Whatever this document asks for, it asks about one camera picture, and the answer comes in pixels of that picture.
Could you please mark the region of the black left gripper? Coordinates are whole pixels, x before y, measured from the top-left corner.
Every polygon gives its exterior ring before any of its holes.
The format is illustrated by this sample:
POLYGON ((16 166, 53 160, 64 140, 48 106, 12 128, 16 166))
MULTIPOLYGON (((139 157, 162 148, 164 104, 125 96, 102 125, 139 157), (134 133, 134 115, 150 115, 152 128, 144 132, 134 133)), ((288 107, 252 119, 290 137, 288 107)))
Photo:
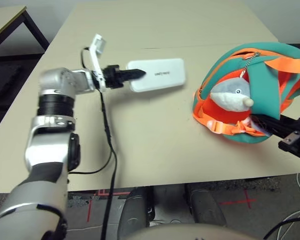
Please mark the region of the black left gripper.
POLYGON ((105 86, 110 89, 118 89, 124 86, 123 82, 138 80, 147 73, 141 69, 120 70, 119 65, 108 65, 102 70, 105 86))

